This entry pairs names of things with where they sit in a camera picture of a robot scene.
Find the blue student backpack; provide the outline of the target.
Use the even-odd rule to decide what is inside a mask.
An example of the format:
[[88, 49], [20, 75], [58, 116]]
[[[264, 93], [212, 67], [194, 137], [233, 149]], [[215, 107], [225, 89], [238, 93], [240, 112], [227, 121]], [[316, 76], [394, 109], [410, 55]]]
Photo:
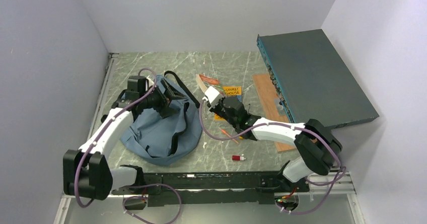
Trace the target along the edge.
[[120, 141], [145, 161], [169, 166], [192, 152], [202, 134], [199, 122], [200, 103], [173, 71], [157, 76], [157, 86], [164, 90], [161, 81], [169, 83], [183, 99], [173, 100], [170, 107], [176, 111], [162, 118], [154, 109], [143, 110], [136, 121], [128, 127]]

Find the orange green Treehouse book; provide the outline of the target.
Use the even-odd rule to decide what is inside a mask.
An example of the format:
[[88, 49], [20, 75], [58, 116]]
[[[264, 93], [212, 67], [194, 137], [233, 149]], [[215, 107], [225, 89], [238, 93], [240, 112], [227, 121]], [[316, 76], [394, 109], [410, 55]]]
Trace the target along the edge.
[[225, 93], [218, 79], [210, 78], [210, 77], [204, 76], [203, 74], [196, 74], [195, 80], [198, 87], [201, 89], [203, 93], [205, 93], [209, 87], [215, 88], [221, 94]]

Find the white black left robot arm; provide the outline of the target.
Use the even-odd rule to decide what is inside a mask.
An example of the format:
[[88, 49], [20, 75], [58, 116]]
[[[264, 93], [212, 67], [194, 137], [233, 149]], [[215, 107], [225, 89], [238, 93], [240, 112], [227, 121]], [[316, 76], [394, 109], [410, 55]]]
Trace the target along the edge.
[[87, 207], [81, 199], [104, 200], [113, 190], [126, 188], [133, 194], [145, 187], [141, 167], [124, 165], [110, 169], [107, 163], [115, 144], [146, 109], [152, 109], [161, 118], [178, 111], [170, 107], [174, 100], [186, 98], [184, 91], [162, 78], [154, 81], [143, 76], [130, 76], [127, 88], [112, 104], [98, 130], [78, 150], [67, 150], [63, 156], [63, 189], [75, 196], [81, 207]]

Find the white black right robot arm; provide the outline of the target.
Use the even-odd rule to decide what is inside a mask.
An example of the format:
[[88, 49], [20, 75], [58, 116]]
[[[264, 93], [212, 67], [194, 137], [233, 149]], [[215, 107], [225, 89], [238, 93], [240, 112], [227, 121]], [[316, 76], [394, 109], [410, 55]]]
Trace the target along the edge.
[[234, 127], [236, 135], [228, 139], [270, 140], [296, 148], [300, 156], [287, 161], [278, 174], [277, 184], [283, 191], [292, 190], [298, 181], [312, 174], [326, 176], [331, 169], [338, 168], [340, 179], [346, 171], [339, 158], [341, 143], [316, 119], [306, 123], [273, 121], [248, 113], [236, 97], [204, 96], [200, 106], [208, 106]]

